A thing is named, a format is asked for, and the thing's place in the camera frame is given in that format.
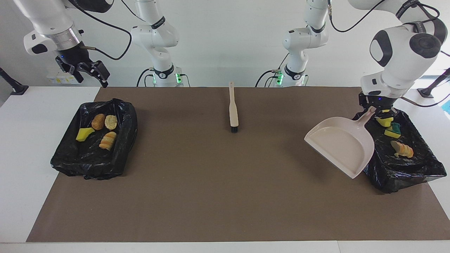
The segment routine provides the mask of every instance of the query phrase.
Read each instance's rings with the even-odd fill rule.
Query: black stand
[[[417,89],[419,94],[424,98],[433,98],[433,95],[431,95],[431,91],[436,88],[436,86],[445,80],[450,75],[450,68],[448,68],[442,75],[440,75],[430,86],[428,86],[425,89]]]
[[[0,68],[0,76],[5,79],[13,88],[11,95],[23,95],[28,89],[28,85],[22,85],[18,81],[10,77],[2,68]]]

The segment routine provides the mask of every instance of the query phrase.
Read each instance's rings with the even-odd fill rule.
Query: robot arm
[[[371,9],[378,0],[349,0],[357,9]],[[360,104],[378,108],[377,116],[395,115],[393,103],[402,97],[430,68],[447,37],[444,23],[434,17],[418,0],[389,0],[377,10],[388,11],[403,23],[379,31],[370,44],[370,53],[384,70],[361,78]]]
[[[289,51],[289,59],[282,68],[283,82],[278,83],[278,86],[296,86],[308,63],[308,55],[304,50],[327,44],[328,31],[325,27],[327,8],[327,0],[307,0],[305,22],[308,26],[290,30],[284,36],[283,46]]]
[[[166,22],[155,0],[135,0],[139,16],[148,24],[134,26],[131,30],[133,42],[150,53],[157,86],[175,87],[180,83],[179,69],[172,63],[166,47],[178,44],[177,30]]]
[[[98,79],[103,87],[108,86],[109,72],[101,61],[93,62],[84,49],[81,30],[75,28],[72,18],[66,13],[62,0],[14,0],[20,11],[33,24],[34,31],[25,35],[23,41],[29,54],[56,51],[56,62],[64,72],[73,75],[78,82],[83,81],[80,72]],[[77,0],[86,10],[107,11],[111,5],[105,0]]]

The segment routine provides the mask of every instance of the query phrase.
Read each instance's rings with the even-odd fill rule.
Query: brown mat
[[[138,114],[123,176],[59,174],[28,242],[444,240],[450,221],[428,184],[381,194],[303,141],[360,111],[359,88],[107,88]]]

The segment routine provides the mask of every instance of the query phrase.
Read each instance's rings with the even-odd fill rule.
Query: white dustpan
[[[352,179],[364,170],[374,153],[374,140],[364,125],[375,113],[371,106],[358,120],[328,118],[305,136],[305,141]]]

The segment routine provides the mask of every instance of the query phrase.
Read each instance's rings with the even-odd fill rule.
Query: white table
[[[296,241],[228,243],[24,243],[58,174],[50,167],[68,123],[98,87],[30,87],[0,107],[0,253],[3,252],[448,252],[450,241]],[[430,104],[415,90],[407,97]],[[450,120],[438,106],[399,100],[436,157],[450,168]],[[450,177],[430,183],[450,217]]]

